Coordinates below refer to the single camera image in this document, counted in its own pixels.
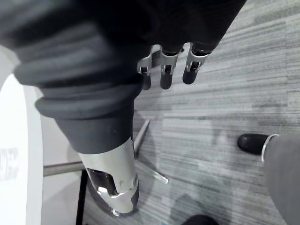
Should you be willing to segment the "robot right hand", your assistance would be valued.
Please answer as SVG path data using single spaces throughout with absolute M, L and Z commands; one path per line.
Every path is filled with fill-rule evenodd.
M 22 85 L 42 92 L 36 109 L 53 118 L 79 154 L 95 192 L 115 212 L 135 210 L 139 182 L 134 100 L 149 85 L 142 68 L 161 46 L 161 87 L 178 54 L 187 65 L 219 44 L 243 0 L 3 0 L 0 44 L 13 51 Z

